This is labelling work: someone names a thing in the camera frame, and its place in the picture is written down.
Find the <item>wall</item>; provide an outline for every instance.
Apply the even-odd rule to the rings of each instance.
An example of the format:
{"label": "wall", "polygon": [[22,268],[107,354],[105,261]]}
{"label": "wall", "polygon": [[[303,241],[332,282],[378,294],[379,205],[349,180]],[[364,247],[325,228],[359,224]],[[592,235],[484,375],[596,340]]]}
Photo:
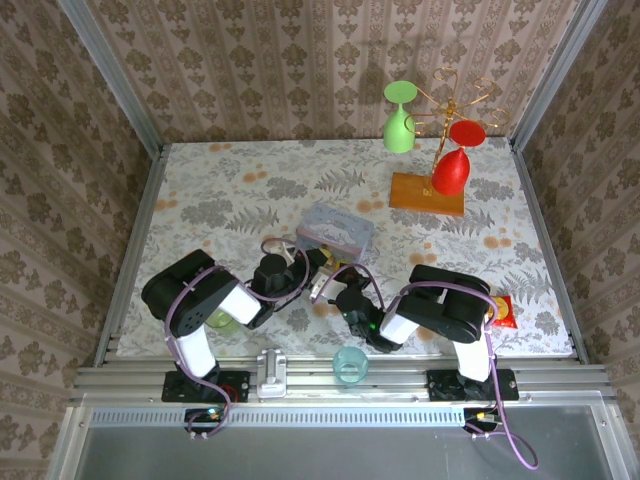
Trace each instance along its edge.
{"label": "wall", "polygon": [[640,2],[609,1],[525,159],[594,361],[640,450]]}
{"label": "wall", "polygon": [[43,478],[149,159],[55,1],[0,2],[0,478]]}
{"label": "wall", "polygon": [[[577,0],[89,0],[165,143],[381,136],[384,86],[438,66],[520,117]],[[461,101],[475,98],[473,88]],[[427,133],[439,136],[437,124]]]}

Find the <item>red snack bag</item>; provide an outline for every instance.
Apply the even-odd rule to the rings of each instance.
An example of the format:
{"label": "red snack bag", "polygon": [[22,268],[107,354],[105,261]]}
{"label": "red snack bag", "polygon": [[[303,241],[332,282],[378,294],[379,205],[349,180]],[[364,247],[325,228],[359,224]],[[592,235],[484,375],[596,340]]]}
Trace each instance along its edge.
{"label": "red snack bag", "polygon": [[[513,316],[513,305],[511,304],[511,297],[506,295],[504,297],[491,297],[498,304],[498,318],[493,324],[496,327],[518,328],[516,325],[516,319]],[[489,318],[493,315],[493,308],[489,307]]]}

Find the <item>gray floor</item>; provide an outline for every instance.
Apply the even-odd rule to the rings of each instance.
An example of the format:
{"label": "gray floor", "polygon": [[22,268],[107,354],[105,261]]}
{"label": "gray floor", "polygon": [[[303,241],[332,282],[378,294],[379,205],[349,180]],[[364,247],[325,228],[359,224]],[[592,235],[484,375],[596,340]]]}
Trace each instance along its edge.
{"label": "gray floor", "polygon": [[77,479],[611,478],[587,408],[518,408],[509,418],[538,472],[506,439],[472,441],[457,428],[228,428],[191,441],[182,429],[145,427],[90,429]]}

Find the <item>floral tablecloth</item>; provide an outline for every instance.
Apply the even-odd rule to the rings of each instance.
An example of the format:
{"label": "floral tablecloth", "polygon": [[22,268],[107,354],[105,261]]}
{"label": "floral tablecloth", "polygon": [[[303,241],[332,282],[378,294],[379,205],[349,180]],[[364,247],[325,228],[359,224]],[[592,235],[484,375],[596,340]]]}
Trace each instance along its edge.
{"label": "floral tablecloth", "polygon": [[[391,301],[416,264],[476,275],[510,294],[518,329],[494,328],[504,356],[572,354],[513,157],[502,138],[469,150],[471,177],[463,218],[388,207],[394,171],[428,173],[437,139],[420,139],[395,155],[381,140],[175,144],[136,278],[118,354],[167,355],[162,324],[140,298],[156,273],[197,248],[241,278],[251,278],[261,240],[295,238],[315,203],[375,224],[364,262]],[[335,307],[312,306],[308,294],[249,331],[233,322],[207,328],[216,355],[333,354],[344,345],[375,353],[349,334]],[[398,354],[452,354],[452,344],[419,329]]]}

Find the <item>wooden base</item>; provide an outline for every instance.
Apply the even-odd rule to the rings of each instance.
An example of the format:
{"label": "wooden base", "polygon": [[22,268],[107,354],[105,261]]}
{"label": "wooden base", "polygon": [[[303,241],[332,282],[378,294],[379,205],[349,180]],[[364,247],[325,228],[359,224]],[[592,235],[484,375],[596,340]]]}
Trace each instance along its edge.
{"label": "wooden base", "polygon": [[433,188],[429,189],[430,185],[431,177],[394,172],[389,206],[417,212],[464,216],[464,191],[453,196],[441,195]]}

